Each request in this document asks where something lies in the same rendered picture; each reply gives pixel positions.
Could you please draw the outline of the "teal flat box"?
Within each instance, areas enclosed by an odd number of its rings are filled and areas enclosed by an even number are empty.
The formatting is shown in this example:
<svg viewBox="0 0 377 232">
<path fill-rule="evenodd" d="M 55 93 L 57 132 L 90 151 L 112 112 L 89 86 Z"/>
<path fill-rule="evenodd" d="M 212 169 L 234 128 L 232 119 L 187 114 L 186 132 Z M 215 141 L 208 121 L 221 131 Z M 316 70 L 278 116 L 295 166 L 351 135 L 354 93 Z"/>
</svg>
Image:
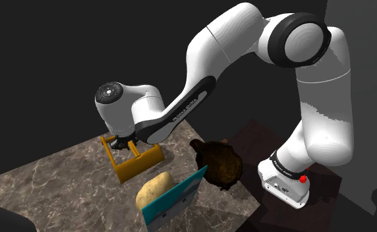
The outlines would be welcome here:
<svg viewBox="0 0 377 232">
<path fill-rule="evenodd" d="M 173 219 L 191 204 L 207 168 L 208 166 L 205 165 L 202 169 L 199 169 L 196 173 L 143 207 L 142 214 L 148 232 L 156 232 L 162 225 Z"/>
</svg>

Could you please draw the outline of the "dark red robot stand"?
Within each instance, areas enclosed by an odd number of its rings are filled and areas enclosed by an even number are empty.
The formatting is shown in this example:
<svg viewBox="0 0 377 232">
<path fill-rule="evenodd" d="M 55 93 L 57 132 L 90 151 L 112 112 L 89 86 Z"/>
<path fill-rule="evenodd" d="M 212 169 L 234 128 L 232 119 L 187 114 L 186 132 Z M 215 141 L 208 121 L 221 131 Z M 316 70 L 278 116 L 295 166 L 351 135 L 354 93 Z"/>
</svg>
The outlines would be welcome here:
<svg viewBox="0 0 377 232">
<path fill-rule="evenodd" d="M 258 176 L 258 163 L 282 144 L 274 132 L 252 119 L 228 144 L 243 161 L 241 184 L 260 203 L 236 232 L 328 232 L 340 176 L 323 165 L 311 165 L 308 202 L 296 210 L 264 190 Z"/>
</svg>

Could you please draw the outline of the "yellow potato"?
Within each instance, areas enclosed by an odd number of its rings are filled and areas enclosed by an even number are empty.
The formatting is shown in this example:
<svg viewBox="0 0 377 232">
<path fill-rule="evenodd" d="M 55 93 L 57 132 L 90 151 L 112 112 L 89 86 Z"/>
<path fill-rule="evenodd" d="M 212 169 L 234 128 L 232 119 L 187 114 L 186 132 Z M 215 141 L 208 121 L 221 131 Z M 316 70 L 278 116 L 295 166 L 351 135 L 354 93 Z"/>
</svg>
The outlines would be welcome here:
<svg viewBox="0 0 377 232">
<path fill-rule="evenodd" d="M 143 185 L 136 195 L 136 208 L 142 209 L 168 190 L 173 188 L 173 178 L 170 173 L 163 172 Z"/>
</svg>

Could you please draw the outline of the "yellow toy bulldozer blade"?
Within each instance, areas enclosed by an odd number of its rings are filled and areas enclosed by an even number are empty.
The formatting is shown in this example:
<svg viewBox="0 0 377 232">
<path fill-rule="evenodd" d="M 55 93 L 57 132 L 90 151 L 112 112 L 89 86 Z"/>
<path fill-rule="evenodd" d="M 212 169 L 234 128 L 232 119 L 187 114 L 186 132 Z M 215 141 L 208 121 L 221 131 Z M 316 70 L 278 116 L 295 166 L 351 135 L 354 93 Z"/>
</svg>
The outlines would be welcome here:
<svg viewBox="0 0 377 232">
<path fill-rule="evenodd" d="M 165 160 L 165 156 L 159 144 L 153 144 L 150 149 L 140 153 L 134 140 L 129 140 L 125 143 L 123 149 L 127 148 L 130 150 L 134 157 L 123 163 L 116 164 L 109 148 L 110 143 L 115 140 L 117 140 L 116 136 L 110 136 L 108 138 L 100 137 L 101 145 L 105 148 L 111 165 L 121 184 Z"/>
</svg>

